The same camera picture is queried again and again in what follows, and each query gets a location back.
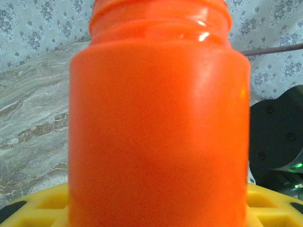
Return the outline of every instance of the yellow tray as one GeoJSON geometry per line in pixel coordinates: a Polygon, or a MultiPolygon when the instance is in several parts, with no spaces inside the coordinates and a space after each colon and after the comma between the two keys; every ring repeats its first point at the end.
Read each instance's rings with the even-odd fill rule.
{"type": "MultiPolygon", "coordinates": [[[[26,204],[0,227],[66,227],[67,193],[65,183],[19,198],[13,203],[26,201],[26,204]]],[[[247,227],[303,227],[303,214],[292,203],[297,208],[303,206],[303,201],[249,184],[247,227]]]]}

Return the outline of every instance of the gray wire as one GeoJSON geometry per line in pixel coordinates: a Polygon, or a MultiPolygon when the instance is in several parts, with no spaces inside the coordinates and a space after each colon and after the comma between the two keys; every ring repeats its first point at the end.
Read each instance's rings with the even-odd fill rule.
{"type": "Polygon", "coordinates": [[[273,47],[273,48],[266,48],[266,49],[255,49],[255,50],[250,50],[250,51],[243,51],[241,53],[248,57],[248,56],[260,55],[260,54],[296,51],[296,50],[301,50],[301,49],[303,49],[303,44],[294,44],[294,45],[290,45],[290,46],[280,46],[280,47],[273,47]]]}

